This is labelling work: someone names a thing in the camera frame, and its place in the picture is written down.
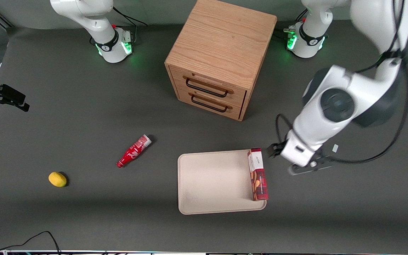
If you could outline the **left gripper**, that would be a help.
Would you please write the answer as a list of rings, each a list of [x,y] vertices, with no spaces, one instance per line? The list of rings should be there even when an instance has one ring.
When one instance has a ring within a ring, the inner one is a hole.
[[[267,147],[267,155],[269,158],[282,156],[290,163],[299,167],[305,167],[311,161],[313,155],[322,144],[309,146],[301,140],[296,132],[291,129],[288,131],[286,141],[273,143]]]

